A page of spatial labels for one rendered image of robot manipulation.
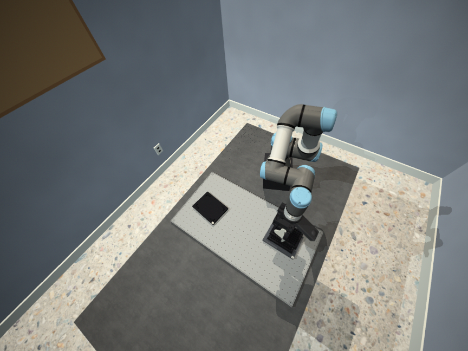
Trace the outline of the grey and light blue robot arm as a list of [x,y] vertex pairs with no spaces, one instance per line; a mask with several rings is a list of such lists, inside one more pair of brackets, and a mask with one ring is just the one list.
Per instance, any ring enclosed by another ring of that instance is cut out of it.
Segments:
[[[285,111],[277,123],[270,155],[261,165],[260,177],[292,186],[284,209],[284,215],[291,221],[299,220],[311,203],[315,170],[308,165],[291,168],[289,157],[316,162],[323,146],[319,141],[321,134],[332,131],[336,117],[335,109],[299,104]],[[295,127],[303,128],[302,137],[292,137]],[[293,225],[310,241],[315,241],[319,234],[304,216]]]

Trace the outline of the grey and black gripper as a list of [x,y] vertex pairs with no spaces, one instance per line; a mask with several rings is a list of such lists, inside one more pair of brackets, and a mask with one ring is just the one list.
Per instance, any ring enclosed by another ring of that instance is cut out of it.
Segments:
[[[290,233],[292,233],[292,231],[294,230],[295,228],[295,225],[293,225],[292,223],[298,223],[302,217],[297,220],[297,221],[291,221],[289,219],[286,218],[286,216],[284,215],[284,209],[285,209],[285,206],[286,204],[285,203],[281,203],[280,207],[278,208],[278,213],[276,214],[274,220],[273,220],[273,225],[275,225],[276,227],[278,228],[282,228],[281,230],[274,230],[274,232],[281,237],[281,242],[283,241],[286,241],[288,236],[290,235]],[[284,208],[283,208],[284,207]],[[287,221],[286,221],[286,220]]]

